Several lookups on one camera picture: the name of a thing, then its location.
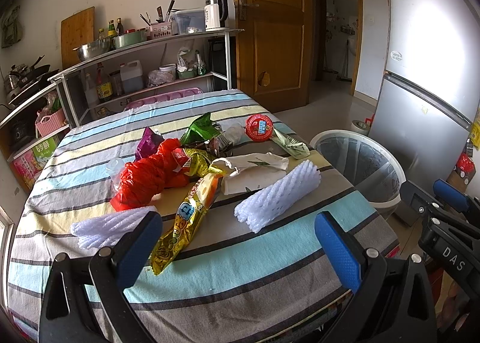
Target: yellow stripe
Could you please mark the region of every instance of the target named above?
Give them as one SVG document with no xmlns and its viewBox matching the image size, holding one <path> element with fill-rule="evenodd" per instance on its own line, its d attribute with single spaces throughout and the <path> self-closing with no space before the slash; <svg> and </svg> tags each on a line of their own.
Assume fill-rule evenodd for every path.
<svg viewBox="0 0 480 343">
<path fill-rule="evenodd" d="M 252 105 L 252 106 L 242 106 L 235 109 L 225 109 L 219 110 L 217 112 L 212 113 L 211 119 L 212 121 L 218 121 L 225 118 L 233 118 L 244 116 L 252 113 L 259 113 L 264 112 L 265 108 L 259 105 Z M 174 130 L 181 130 L 186 129 L 188 126 L 199 116 L 193 116 L 189 118 L 184 118 L 182 120 L 170 121 L 159 125 L 153 125 L 151 128 L 154 128 L 157 132 L 166 134 Z M 137 130 L 132 130 L 130 132 L 122 133 L 121 135 L 114 136 L 100 142 L 96 142 L 85 147 L 78 148 L 76 150 L 66 151 L 63 152 L 60 156 L 52 161 L 52 164 L 61 164 L 65 163 L 70 159 L 75 159 L 83 155 L 93 154 L 95 152 L 104 151 L 110 147 L 114 147 L 121 143 L 126 142 L 135 142 L 136 140 L 140 140 L 143 135 L 143 131 L 145 128 L 140 128 Z"/>
<path fill-rule="evenodd" d="M 305 160 L 312 161 L 313 164 L 315 164 L 318 168 L 325 167 L 330 164 L 317 151 L 311 151 L 310 156 L 302 160 L 296 160 L 292 157 L 289 157 L 289 166 L 287 168 L 287 172 L 290 172 L 299 163 Z M 162 216 L 175 213 L 178 206 L 181 204 L 192 186 L 193 183 L 182 188 L 171 188 L 164 190 L 161 194 L 153 197 L 152 205 L 154 205 L 157 210 L 161 212 Z M 218 201 L 229 197 L 231 197 L 231 195 L 221 194 L 218 198 Z M 71 210 L 62 213 L 46 214 L 43 216 L 36 213 L 30 213 L 20 221 L 17 234 L 31 234 L 36 230 L 43 230 L 51 234 L 69 234 L 72 223 L 113 212 L 114 209 L 110 203 L 103 202 L 88 208 Z"/>
</svg>

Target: red instant noodle cup lid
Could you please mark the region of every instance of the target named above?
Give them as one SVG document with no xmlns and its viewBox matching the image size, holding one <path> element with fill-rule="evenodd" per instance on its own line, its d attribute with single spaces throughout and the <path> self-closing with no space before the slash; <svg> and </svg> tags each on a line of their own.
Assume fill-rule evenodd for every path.
<svg viewBox="0 0 480 343">
<path fill-rule="evenodd" d="M 265 115 L 251 115 L 245 122 L 245 133 L 254 142 L 265 142 L 273 133 L 273 122 Z"/>
</svg>

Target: white trash can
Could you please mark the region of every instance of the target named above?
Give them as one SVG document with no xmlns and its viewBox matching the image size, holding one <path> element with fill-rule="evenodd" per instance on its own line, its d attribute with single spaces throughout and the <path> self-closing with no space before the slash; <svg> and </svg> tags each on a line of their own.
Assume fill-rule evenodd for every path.
<svg viewBox="0 0 480 343">
<path fill-rule="evenodd" d="M 374 140 L 349 130 L 328 130 L 310 142 L 387 219 L 400 203 L 405 173 Z"/>
</svg>

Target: wooden cutting board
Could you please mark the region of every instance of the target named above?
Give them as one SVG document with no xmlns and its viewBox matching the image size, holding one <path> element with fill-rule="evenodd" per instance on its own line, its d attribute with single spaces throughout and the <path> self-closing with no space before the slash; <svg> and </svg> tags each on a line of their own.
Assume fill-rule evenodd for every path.
<svg viewBox="0 0 480 343">
<path fill-rule="evenodd" d="M 61 25 L 61 62 L 63 69 L 80 63 L 74 48 L 95 40 L 94 33 L 95 7 L 89 7 L 62 21 Z"/>
</svg>

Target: sticker on refrigerator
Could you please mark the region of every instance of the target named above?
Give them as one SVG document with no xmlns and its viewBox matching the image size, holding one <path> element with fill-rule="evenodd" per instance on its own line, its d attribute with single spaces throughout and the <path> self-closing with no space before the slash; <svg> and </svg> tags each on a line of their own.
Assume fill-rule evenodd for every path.
<svg viewBox="0 0 480 343">
<path fill-rule="evenodd" d="M 403 59 L 402 54 L 397 51 L 390 52 L 390 57 L 396 61 L 401 61 Z"/>
</svg>

